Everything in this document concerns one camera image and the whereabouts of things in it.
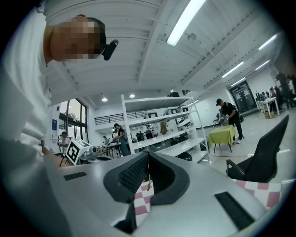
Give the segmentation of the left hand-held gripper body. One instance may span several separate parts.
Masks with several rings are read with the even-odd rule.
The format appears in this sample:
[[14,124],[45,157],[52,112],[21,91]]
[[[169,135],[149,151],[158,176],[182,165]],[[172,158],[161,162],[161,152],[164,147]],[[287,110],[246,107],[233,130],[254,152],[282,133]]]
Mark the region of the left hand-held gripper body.
[[73,165],[98,163],[113,159],[110,156],[100,155],[97,147],[76,138],[70,140],[65,155]]

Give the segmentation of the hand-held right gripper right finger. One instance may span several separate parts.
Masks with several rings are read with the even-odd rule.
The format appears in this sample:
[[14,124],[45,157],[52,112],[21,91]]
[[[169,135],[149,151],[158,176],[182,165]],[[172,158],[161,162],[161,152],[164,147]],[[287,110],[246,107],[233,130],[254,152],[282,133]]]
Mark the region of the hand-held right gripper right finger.
[[150,152],[148,172],[153,183],[154,195],[150,205],[161,206],[175,203],[188,189],[190,178],[179,158]]

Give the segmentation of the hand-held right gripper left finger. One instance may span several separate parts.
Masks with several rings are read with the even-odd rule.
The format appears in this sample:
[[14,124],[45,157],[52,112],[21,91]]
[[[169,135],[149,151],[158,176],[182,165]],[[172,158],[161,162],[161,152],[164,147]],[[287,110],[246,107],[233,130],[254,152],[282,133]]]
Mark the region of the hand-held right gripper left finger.
[[128,204],[124,220],[115,227],[126,233],[132,233],[136,228],[135,194],[148,173],[148,153],[138,153],[128,162],[121,164],[106,173],[103,179],[104,187],[116,201]]

